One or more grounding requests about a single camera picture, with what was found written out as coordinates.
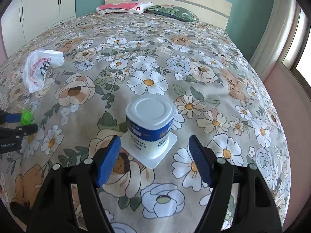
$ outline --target green floral pillow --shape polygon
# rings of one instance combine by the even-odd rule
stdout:
[[[172,17],[183,22],[193,22],[199,20],[198,17],[191,11],[174,5],[155,5],[147,8],[146,10],[155,14]]]

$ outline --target blue gripper pad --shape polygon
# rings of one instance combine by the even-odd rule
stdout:
[[[109,179],[112,168],[118,158],[121,149],[121,140],[118,136],[114,136],[106,148],[108,151],[98,167],[97,185],[101,187]]]
[[[5,121],[8,123],[18,123],[21,120],[21,114],[6,114]]]
[[[201,149],[204,149],[204,147],[202,147],[200,142],[197,140],[196,136],[192,135],[189,138],[190,153],[193,157],[193,160],[195,162],[195,165],[197,166],[197,169],[199,171],[199,174],[200,174],[202,180],[206,184],[211,186],[211,184],[212,184],[211,166],[209,165],[208,161],[206,160],[205,156],[203,155]]]

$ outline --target pink wall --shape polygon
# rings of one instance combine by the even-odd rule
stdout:
[[[264,81],[284,128],[290,152],[290,201],[283,229],[295,220],[311,193],[311,101],[292,73],[276,63]]]
[[[0,19],[0,65],[7,60],[7,53],[5,51],[2,29],[1,29],[1,19]]]

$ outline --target floral bedspread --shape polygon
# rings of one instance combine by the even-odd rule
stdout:
[[[36,49],[59,50],[65,62],[50,67],[44,88],[31,94],[22,69]],[[0,155],[0,197],[12,216],[31,209],[53,164],[78,164],[113,135],[122,136],[127,104],[148,93],[166,95],[176,105],[172,129],[178,141],[153,170],[121,150],[108,183],[99,189],[115,232],[195,230],[211,189],[189,152],[192,134],[232,164],[255,163],[284,221],[289,153],[261,80],[225,31],[151,13],[77,18],[43,33],[0,66],[0,109],[26,108],[39,126],[20,151]],[[72,191],[85,228],[77,187]],[[232,223],[236,198],[234,185],[223,229]]]

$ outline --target pink pillow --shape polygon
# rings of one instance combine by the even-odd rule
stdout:
[[[144,9],[153,6],[152,2],[122,2],[122,3],[108,3],[97,7],[97,12],[99,14],[106,13],[137,13],[141,14]]]

